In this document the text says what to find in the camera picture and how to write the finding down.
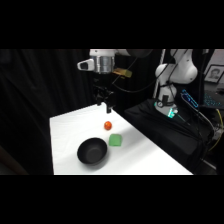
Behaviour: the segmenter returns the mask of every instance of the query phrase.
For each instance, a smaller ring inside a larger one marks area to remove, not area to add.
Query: black bowl
[[[78,149],[78,159],[86,165],[99,164],[107,154],[107,144],[100,138],[83,142]]]

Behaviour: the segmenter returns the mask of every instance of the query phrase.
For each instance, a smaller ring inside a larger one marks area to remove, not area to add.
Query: equipment
[[[82,71],[93,71],[94,95],[97,105],[102,102],[107,104],[107,113],[115,106],[115,93],[109,90],[110,82],[107,74],[114,71],[115,55],[133,56],[144,58],[153,49],[91,49],[90,59],[78,63],[78,69]],[[197,77],[197,69],[192,62],[193,49],[172,49],[171,56],[176,64],[163,64],[156,70],[156,77],[160,84],[160,94],[155,108],[160,113],[173,118],[178,113],[174,104],[176,88],[173,83],[189,84]]]
[[[106,103],[107,113],[111,113],[116,105],[115,93],[109,90],[111,83],[108,78],[108,74],[114,72],[116,54],[144,58],[152,51],[153,49],[91,49],[90,59],[78,63],[78,69],[95,73],[93,87],[97,105]]]
[[[193,49],[172,49],[171,55],[176,60],[176,64],[169,64],[161,76],[161,72],[167,65],[160,65],[156,70],[160,93],[155,108],[170,118],[178,113],[178,108],[174,104],[177,90],[173,83],[189,84],[197,77],[198,71],[192,62],[192,51]]]

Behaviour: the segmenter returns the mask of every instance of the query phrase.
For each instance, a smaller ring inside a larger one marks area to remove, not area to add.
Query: table
[[[111,131],[104,123],[111,121]],[[192,175],[115,111],[91,106],[50,119],[55,175]],[[121,134],[121,147],[109,147],[105,160],[94,167],[77,158],[81,143],[98,137],[107,144],[111,134]]]

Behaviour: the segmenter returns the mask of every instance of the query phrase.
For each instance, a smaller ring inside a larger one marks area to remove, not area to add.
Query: green light
[[[173,112],[173,108],[170,109],[170,112],[168,114],[169,118],[173,118],[175,116],[174,112]]]

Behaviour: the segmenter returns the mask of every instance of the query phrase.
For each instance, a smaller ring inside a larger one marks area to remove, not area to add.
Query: metal rod
[[[166,49],[163,49],[161,59],[160,59],[160,65],[163,64],[165,53],[166,53]],[[155,89],[153,93],[153,99],[155,99],[157,96],[158,87],[159,87],[159,79],[156,80]]]
[[[213,170],[216,170],[216,167],[213,166],[211,163],[207,162],[206,160],[202,159],[202,162],[204,162],[205,164],[207,164],[208,166],[210,166]]]

